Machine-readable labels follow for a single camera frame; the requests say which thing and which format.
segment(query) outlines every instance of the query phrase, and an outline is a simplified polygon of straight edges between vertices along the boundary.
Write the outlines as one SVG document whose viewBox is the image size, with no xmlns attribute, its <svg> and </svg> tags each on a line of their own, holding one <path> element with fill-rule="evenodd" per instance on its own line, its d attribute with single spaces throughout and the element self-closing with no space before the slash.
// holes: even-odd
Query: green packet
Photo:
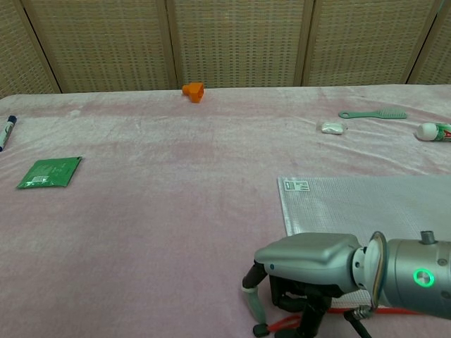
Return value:
<svg viewBox="0 0 451 338">
<path fill-rule="evenodd" d="M 81 160 L 79 156 L 36 161 L 17 188 L 67 187 Z"/>
</svg>

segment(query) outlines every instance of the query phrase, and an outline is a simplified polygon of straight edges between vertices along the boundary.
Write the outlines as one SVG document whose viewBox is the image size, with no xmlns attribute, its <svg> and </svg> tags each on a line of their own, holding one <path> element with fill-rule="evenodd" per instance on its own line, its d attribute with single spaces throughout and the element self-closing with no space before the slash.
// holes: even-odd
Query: woven panel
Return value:
<svg viewBox="0 0 451 338">
<path fill-rule="evenodd" d="M 12 0 L 0 0 L 0 38 L 0 98 L 55 92 Z"/>
<path fill-rule="evenodd" d="M 304 85 L 405 83 L 413 65 L 409 63 L 419 52 L 416 46 L 432 22 L 435 1 L 319 3 L 312 19 Z"/>
<path fill-rule="evenodd" d="M 25 6 L 64 92 L 175 86 L 156 1 L 32 0 Z"/>
<path fill-rule="evenodd" d="M 207 87 L 293 86 L 303 0 L 173 3 L 185 82 L 202 81 Z"/>
<path fill-rule="evenodd" d="M 451 11 L 447 12 L 446 18 L 437 29 L 436 34 L 431 34 L 429 38 L 433 42 L 430 48 L 424 51 L 427 57 L 422 59 L 421 64 L 416 65 L 416 67 L 420 67 L 421 71 L 415 83 L 423 85 L 451 84 Z"/>
</svg>

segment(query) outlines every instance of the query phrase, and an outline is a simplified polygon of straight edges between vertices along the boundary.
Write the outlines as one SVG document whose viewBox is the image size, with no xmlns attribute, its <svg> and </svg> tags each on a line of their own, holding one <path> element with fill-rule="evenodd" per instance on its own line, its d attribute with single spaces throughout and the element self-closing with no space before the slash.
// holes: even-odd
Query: small white packet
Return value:
<svg viewBox="0 0 451 338">
<path fill-rule="evenodd" d="M 318 123 L 318 128 L 324 134 L 341 135 L 345 132 L 347 126 L 342 122 L 322 122 Z"/>
</svg>

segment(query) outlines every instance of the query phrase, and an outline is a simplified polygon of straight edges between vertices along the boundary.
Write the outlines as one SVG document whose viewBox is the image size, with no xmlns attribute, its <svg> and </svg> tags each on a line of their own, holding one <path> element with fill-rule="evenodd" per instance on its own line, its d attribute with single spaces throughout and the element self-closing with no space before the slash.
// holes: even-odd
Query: marker pen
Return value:
<svg viewBox="0 0 451 338">
<path fill-rule="evenodd" d="M 11 132 L 13 131 L 14 125 L 17 121 L 17 118 L 13 115 L 11 115 L 8 118 L 8 122 L 6 122 L 4 128 L 0 132 L 0 151 L 3 151 L 6 141 L 8 141 L 9 135 L 11 135 Z"/>
</svg>

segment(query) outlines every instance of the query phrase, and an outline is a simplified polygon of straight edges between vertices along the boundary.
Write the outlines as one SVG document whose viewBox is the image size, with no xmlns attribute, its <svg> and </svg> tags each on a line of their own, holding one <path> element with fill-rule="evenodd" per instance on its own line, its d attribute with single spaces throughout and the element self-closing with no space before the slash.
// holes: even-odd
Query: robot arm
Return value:
<svg viewBox="0 0 451 338">
<path fill-rule="evenodd" d="M 351 234 L 302 233 L 258 250 L 242 288 L 261 324 L 266 318 L 257 285 L 267 275 L 274 305 L 304 311 L 297 335 L 277 337 L 315 337 L 332 298 L 364 289 L 371 306 L 348 311 L 345 317 L 362 337 L 369 337 L 358 320 L 379 304 L 451 319 L 450 261 L 451 242 L 437 242 L 432 232 L 422 232 L 421 241 L 389 242 L 376 232 L 365 248 Z"/>
</svg>

